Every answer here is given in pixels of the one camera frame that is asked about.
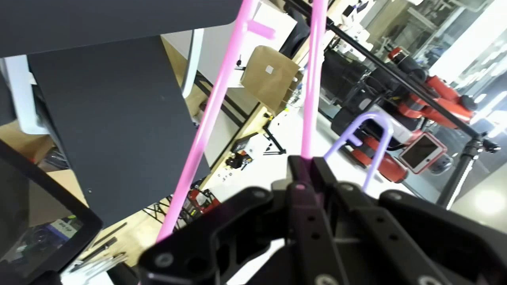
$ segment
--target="pink pole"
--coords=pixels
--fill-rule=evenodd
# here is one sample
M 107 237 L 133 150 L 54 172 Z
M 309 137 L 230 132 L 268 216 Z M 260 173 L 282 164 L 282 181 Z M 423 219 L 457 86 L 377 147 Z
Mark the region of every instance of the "pink pole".
M 327 29 L 327 17 L 328 0 L 314 0 L 301 147 L 301 156 L 306 159 L 311 159 L 314 156 L 313 135 L 317 128 L 320 75 L 324 61 L 324 34 Z
M 235 21 L 233 34 L 229 42 L 227 53 L 225 53 L 225 58 L 224 58 L 221 71 L 219 71 L 217 82 L 211 91 L 208 107 L 203 115 L 203 121 L 194 137 L 191 153 L 187 156 L 184 170 L 178 180 L 176 191 L 173 194 L 173 200 L 172 200 L 168 213 L 164 219 L 157 242 L 168 237 L 170 234 L 173 234 L 179 211 L 186 202 L 192 180 L 195 177 L 195 172 L 197 172 L 198 164 L 203 158 L 205 148 L 208 145 L 213 126 L 216 124 L 217 115 L 221 112 L 221 105 L 224 102 L 224 96 L 225 96 L 225 91 L 229 86 L 232 71 L 235 69 L 236 59 L 240 56 L 240 48 L 241 48 L 243 39 L 248 33 L 249 20 L 254 17 L 257 4 L 259 4 L 259 0 L 243 0 L 238 18 Z

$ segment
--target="pink rod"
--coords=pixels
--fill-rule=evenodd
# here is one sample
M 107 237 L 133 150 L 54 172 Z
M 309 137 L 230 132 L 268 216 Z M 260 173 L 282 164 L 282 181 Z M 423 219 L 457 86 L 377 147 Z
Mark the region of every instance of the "pink rod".
M 197 129 L 197 134 L 194 137 L 184 170 L 178 180 L 176 191 L 173 194 L 172 205 L 168 208 L 168 213 L 164 219 L 162 229 L 159 232 L 157 242 L 173 234 L 175 224 L 178 221 L 179 211 L 184 205 L 184 200 L 189 194 L 194 175 L 198 169 L 198 164 L 203 158 L 205 148 L 208 145 L 210 135 L 213 132 L 213 128 L 216 124 L 217 115 L 221 112 L 221 105 L 224 102 L 224 96 L 229 86 L 229 80 L 232 75 L 232 71 L 236 66 L 236 59 L 240 56 L 240 48 L 243 45 L 243 39 L 248 33 L 249 20 L 254 17 L 255 7 L 259 4 L 259 0 L 243 0 L 243 4 L 240 7 L 235 28 L 232 33 L 232 39 L 227 47 L 225 58 L 222 61 L 217 82 L 211 91 L 208 107 L 205 110 L 203 121 L 200 128 Z
M 325 23 L 328 17 L 327 12 L 328 0 L 314 0 L 301 147 L 301 156 L 306 159 L 313 158 L 313 137 L 317 128 L 320 75 L 324 61 L 324 34 L 327 29 Z

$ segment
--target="red machine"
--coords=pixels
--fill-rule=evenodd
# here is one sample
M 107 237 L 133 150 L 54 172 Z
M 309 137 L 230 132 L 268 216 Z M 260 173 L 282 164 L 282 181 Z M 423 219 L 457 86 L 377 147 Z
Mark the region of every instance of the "red machine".
M 406 55 L 401 47 L 393 48 L 389 56 L 400 69 L 411 74 L 414 78 L 417 78 L 417 82 L 420 82 L 420 85 L 433 93 L 435 99 L 447 110 L 450 110 L 466 123 L 473 118 L 476 109 L 476 102 L 473 99 L 469 99 L 468 96 L 460 96 L 460 93 L 449 86 L 441 77 L 428 75 L 427 69 L 422 67 L 412 56 Z M 427 118 L 447 128 L 457 128 L 455 123 L 428 105 L 415 93 L 404 93 L 404 90 L 398 88 L 392 96 L 387 96 L 384 99 L 389 99 L 390 104 L 396 105 L 395 109 L 385 109 L 385 112 L 390 113 L 395 120 Z M 363 137 L 363 145 L 354 148 L 352 156 L 362 164 L 370 166 L 371 156 L 379 145 L 379 135 L 373 134 L 373 131 L 365 131 L 360 137 Z M 412 129 L 412 137 L 404 140 L 403 143 L 403 154 L 400 158 L 395 158 L 392 153 L 385 153 L 379 167 L 381 173 L 392 181 L 403 181 L 408 177 L 409 170 L 419 173 L 427 167 L 438 164 L 438 169 L 442 172 L 452 164 L 452 158 L 444 154 L 447 150 L 446 145 L 442 145 L 442 142 L 435 135 L 423 132 L 423 129 L 420 128 Z

